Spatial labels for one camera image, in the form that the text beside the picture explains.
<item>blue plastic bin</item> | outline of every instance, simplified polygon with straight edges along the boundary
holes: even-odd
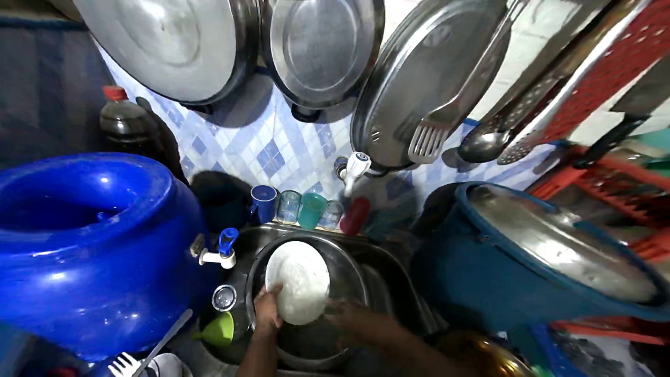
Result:
[[[451,324],[506,331],[531,322],[599,315],[670,321],[667,282],[628,248],[589,224],[581,226],[651,276],[660,293],[648,305],[613,299],[539,263],[472,208],[466,194],[480,184],[490,183],[468,182],[456,190],[454,208],[411,263],[417,290]]]

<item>green plastic cup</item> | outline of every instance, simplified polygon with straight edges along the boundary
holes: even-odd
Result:
[[[297,217],[297,222],[305,229],[316,228],[321,214],[328,206],[328,201],[319,194],[306,193],[302,196],[301,203],[302,208]]]

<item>white plate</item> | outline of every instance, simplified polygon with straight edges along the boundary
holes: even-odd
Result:
[[[282,283],[277,310],[284,321],[305,325],[317,319],[326,307],[330,274],[321,254],[301,241],[281,244],[265,269],[265,286]]]

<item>red bottle cap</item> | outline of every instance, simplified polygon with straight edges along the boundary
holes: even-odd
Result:
[[[112,101],[123,101],[124,99],[128,99],[125,89],[119,85],[105,85],[103,87],[103,92],[105,92],[107,98]]]

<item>glass cup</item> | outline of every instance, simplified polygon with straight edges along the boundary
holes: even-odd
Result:
[[[302,196],[293,191],[286,190],[279,196],[279,207],[277,208],[277,220],[286,225],[297,223],[297,214],[300,211]]]
[[[319,226],[326,229],[337,229],[337,224],[344,213],[344,207],[338,201],[329,201],[324,214],[321,215]]]
[[[302,208],[297,216],[298,223],[305,229],[316,228],[321,214],[328,206],[328,201],[319,194],[306,193],[302,196],[301,203]]]

